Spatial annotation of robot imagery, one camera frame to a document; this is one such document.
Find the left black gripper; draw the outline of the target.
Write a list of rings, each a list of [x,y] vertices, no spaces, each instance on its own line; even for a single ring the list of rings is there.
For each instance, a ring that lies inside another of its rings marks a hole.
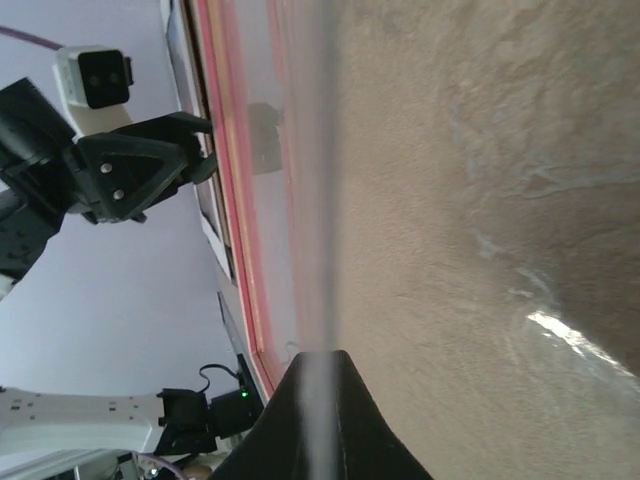
[[[213,172],[197,138],[212,131],[210,120],[176,112],[80,138],[64,150],[69,212],[90,223],[144,222],[149,207]]]

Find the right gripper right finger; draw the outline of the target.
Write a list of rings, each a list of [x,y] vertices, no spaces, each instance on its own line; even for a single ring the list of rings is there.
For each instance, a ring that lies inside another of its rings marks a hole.
[[[335,352],[337,477],[429,479],[383,418],[349,354]]]

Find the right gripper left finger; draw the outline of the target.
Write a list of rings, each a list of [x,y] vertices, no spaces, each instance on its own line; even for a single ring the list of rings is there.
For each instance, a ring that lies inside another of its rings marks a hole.
[[[311,351],[291,361],[255,425],[213,479],[338,479],[340,354]]]

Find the landscape photo print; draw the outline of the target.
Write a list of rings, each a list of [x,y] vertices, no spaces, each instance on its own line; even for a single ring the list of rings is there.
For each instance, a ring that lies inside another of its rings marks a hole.
[[[160,11],[179,107],[209,120],[211,114],[191,3],[162,1]],[[203,232],[222,271],[231,278],[233,263],[229,260],[225,243],[228,229],[223,222],[224,206],[220,201],[218,185],[219,175],[214,172],[195,187],[195,195]]]

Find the pink wooden picture frame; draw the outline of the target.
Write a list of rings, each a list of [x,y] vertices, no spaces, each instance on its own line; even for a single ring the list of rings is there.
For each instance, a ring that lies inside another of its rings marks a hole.
[[[219,153],[238,328],[271,396],[307,345],[300,271],[295,99],[296,1],[197,1],[204,89]]]

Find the clear acrylic sheet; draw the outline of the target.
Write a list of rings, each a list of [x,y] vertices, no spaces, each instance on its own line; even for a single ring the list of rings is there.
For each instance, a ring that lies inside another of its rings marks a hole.
[[[259,350],[293,396],[310,479],[338,477],[335,375],[338,34],[332,1],[240,1]]]

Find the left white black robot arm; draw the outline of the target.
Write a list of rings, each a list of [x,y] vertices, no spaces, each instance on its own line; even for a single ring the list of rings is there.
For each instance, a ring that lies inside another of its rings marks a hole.
[[[81,138],[23,78],[1,91],[1,294],[24,279],[68,214],[143,223],[145,212],[217,169],[210,121],[185,112]]]

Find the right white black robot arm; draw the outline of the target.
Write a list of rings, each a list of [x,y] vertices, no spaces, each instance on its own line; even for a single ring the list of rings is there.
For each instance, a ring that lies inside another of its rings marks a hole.
[[[217,479],[425,479],[349,354],[301,352],[267,402],[248,374],[215,399],[185,389],[101,397],[1,392],[1,451],[208,453],[240,435]]]

